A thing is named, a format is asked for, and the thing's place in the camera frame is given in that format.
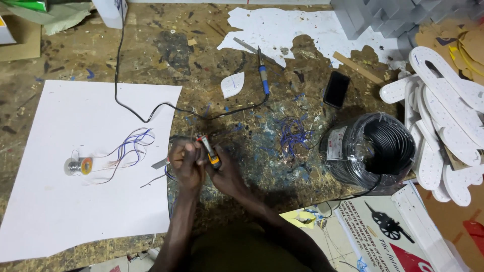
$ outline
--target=black phone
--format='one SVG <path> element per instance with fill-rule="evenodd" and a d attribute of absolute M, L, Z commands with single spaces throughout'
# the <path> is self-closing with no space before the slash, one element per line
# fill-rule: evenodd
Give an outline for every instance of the black phone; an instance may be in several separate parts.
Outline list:
<path fill-rule="evenodd" d="M 340 72 L 333 71 L 324 92 L 323 102 L 337 109 L 341 109 L 346 98 L 348 86 L 349 77 Z"/>

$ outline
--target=workbench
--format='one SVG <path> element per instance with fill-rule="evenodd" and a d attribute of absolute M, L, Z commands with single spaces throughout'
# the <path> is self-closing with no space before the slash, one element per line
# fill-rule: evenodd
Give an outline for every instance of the workbench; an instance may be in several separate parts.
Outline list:
<path fill-rule="evenodd" d="M 224 34 L 214 28 L 225 33 L 238 30 L 227 23 L 227 13 L 235 7 L 279 7 L 304 11 L 331 9 L 329 5 L 130 4 L 121 48 L 119 81 L 181 85 L 183 89 L 178 107 L 207 116 L 225 112 L 226 107 L 234 110 L 260 103 L 264 94 L 257 71 L 257 56 L 233 49 L 216 49 Z M 113 82 L 120 37 L 121 30 L 107 28 L 100 16 L 93 14 L 74 28 L 52 36 L 43 34 L 40 58 L 2 63 L 0 219 L 7 207 L 44 81 Z M 188 39 L 195 39 L 197 44 L 188 46 Z M 308 36 L 298 36 L 293 44 L 291 50 L 296 59 L 286 59 L 286 69 L 266 62 L 271 96 L 265 105 L 214 121 L 197 120 L 175 111 L 170 134 L 173 138 L 195 131 L 210 135 L 213 143 L 222 142 L 239 160 L 242 175 L 251 191 L 278 212 L 358 192 L 358 189 L 335 181 L 322 168 L 319 138 L 333 124 L 365 112 L 397 114 L 396 105 L 380 100 L 378 86 L 345 65 L 337 69 L 351 77 L 344 108 L 335 110 L 324 105 L 324 88 L 335 69 L 316 50 Z M 373 49 L 368 46 L 362 52 L 352 51 L 351 59 L 381 78 L 396 79 L 397 71 L 388 70 L 388 65 L 379 63 Z M 226 76 L 242 71 L 245 72 L 242 91 L 224 100 L 220 82 Z M 314 148 L 302 150 L 300 157 L 293 161 L 283 160 L 280 156 L 280 125 L 277 123 L 277 120 L 289 115 L 305 116 L 305 128 L 314 130 L 310 141 Z M 176 195 L 176 183 L 168 180 L 170 209 Z M 143 208 L 143 203 L 126 205 Z M 240 205 L 219 193 L 207 181 L 197 207 L 196 234 L 248 220 L 250 218 Z M 144 235 L 90 242 L 47 258 L 2 263 L 0 271 L 63 272 L 161 246 L 163 236 Z"/>

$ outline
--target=white paper sheet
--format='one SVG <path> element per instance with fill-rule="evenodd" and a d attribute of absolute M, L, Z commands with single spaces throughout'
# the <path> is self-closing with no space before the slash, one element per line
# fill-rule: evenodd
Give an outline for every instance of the white paper sheet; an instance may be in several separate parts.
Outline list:
<path fill-rule="evenodd" d="M 299 35 L 306 34 L 314 39 L 316 49 L 325 58 L 331 60 L 334 68 L 338 68 L 342 64 L 333 58 L 335 51 L 349 58 L 352 50 L 361 51 L 363 46 L 369 45 L 375 50 L 380 62 L 388 63 L 392 69 L 405 70 L 405 61 L 398 51 L 396 38 L 385 39 L 380 32 L 374 32 L 368 28 L 356 41 L 350 41 L 334 11 L 305 12 L 285 11 L 277 8 L 256 10 L 235 8 L 228 14 L 230 15 L 228 19 L 230 25 L 243 29 L 243 31 L 229 32 L 217 47 L 219 50 L 233 48 L 250 52 L 233 40 L 236 37 L 254 48 L 260 46 L 262 53 L 285 67 L 284 58 L 294 58 L 294 54 L 291 52 L 292 40 Z M 301 50 L 300 54 L 306 59 L 317 58 L 315 54 L 304 50 Z"/>
<path fill-rule="evenodd" d="M 242 90 L 245 80 L 245 73 L 238 73 L 235 75 L 227 76 L 220 83 L 220 88 L 224 94 L 224 98 L 227 99 L 230 96 L 234 96 Z"/>
<path fill-rule="evenodd" d="M 121 83 L 118 99 L 146 119 L 161 102 L 176 105 L 181 89 Z M 173 113 L 161 106 L 144 124 L 115 102 L 114 83 L 47 80 L 0 227 L 0 262 L 46 257 L 95 240 L 166 232 L 166 178 L 140 186 L 163 174 L 151 165 L 167 156 Z M 152 128 L 155 142 L 143 161 L 118 169 L 110 182 L 86 185 L 93 173 L 64 173 L 73 150 L 81 148 L 81 156 L 111 151 L 140 127 Z"/>

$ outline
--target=blue soldering iron handle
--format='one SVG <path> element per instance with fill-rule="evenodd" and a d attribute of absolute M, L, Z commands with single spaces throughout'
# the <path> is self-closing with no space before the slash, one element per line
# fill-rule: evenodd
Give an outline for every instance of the blue soldering iron handle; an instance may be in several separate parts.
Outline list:
<path fill-rule="evenodd" d="M 267 71 L 266 66 L 259 66 L 260 79 L 262 80 L 262 85 L 264 86 L 264 94 L 269 94 L 269 83 L 267 82 Z"/>

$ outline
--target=coil of black cable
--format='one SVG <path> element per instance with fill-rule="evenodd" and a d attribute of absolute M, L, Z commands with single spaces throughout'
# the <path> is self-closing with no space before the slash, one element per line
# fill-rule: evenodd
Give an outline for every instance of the coil of black cable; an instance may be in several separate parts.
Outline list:
<path fill-rule="evenodd" d="M 322 163 L 336 180 L 365 190 L 402 181 L 415 161 L 415 151 L 410 132 L 384 112 L 336 125 L 319 146 Z"/>

